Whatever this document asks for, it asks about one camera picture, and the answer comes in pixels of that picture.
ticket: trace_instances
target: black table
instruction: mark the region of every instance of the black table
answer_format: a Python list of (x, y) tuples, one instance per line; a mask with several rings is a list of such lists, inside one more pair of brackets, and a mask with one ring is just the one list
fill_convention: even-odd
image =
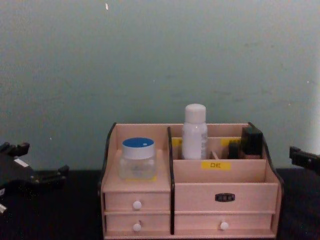
[[(280, 231), (284, 240), (320, 240), (320, 176), (278, 169), (285, 183)], [(102, 240), (99, 171), (71, 171), (63, 189), (6, 197), (0, 240)]]

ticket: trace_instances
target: drawer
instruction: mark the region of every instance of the drawer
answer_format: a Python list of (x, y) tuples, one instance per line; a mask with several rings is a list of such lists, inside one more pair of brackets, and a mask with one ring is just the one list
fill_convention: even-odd
[(105, 194), (107, 212), (119, 211), (169, 211), (169, 192), (109, 193)]
[[(113, 232), (123, 232), (126, 234), (132, 233), (133, 235), (143, 235), (147, 232), (159, 231), (170, 234), (169, 213), (107, 213), (105, 217), (107, 234)], [(139, 231), (134, 231), (135, 225), (140, 225)]]
[[(216, 201), (217, 194), (233, 201)], [(277, 183), (176, 183), (176, 211), (276, 211)]]
[(270, 229), (272, 214), (176, 214), (177, 230)]

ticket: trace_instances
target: wooden desk organizer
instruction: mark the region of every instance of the wooden desk organizer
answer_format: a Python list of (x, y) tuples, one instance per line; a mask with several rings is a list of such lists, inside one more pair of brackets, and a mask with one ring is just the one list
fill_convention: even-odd
[[(182, 124), (114, 124), (98, 186), (104, 239), (275, 239), (284, 190), (265, 140), (260, 158), (225, 159), (229, 142), (250, 125), (208, 124), (212, 159), (181, 160)], [(154, 140), (154, 179), (119, 178), (122, 142), (133, 137)], [(235, 199), (217, 201), (225, 193)], [(229, 228), (222, 230), (222, 222)]]

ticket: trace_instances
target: white drawer knob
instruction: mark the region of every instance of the white drawer knob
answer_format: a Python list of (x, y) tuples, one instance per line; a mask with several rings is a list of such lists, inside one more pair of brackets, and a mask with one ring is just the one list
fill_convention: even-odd
[(220, 224), (220, 228), (222, 230), (227, 230), (229, 228), (229, 224), (225, 221), (223, 221), (221, 224)]
[(133, 203), (133, 209), (134, 209), (134, 210), (139, 210), (139, 209), (141, 209), (141, 207), (142, 207), (142, 204), (141, 204), (140, 201), (135, 201), (135, 202)]
[(135, 225), (133, 225), (132, 229), (135, 232), (140, 232), (141, 231), (141, 222), (139, 221), (138, 223), (136, 223)]

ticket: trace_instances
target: wall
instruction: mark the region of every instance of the wall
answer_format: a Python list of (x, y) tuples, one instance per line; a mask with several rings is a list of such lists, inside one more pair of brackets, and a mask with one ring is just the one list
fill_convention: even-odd
[(0, 136), (36, 169), (99, 169), (113, 122), (251, 121), (276, 167), (320, 152), (320, 2), (0, 1)]

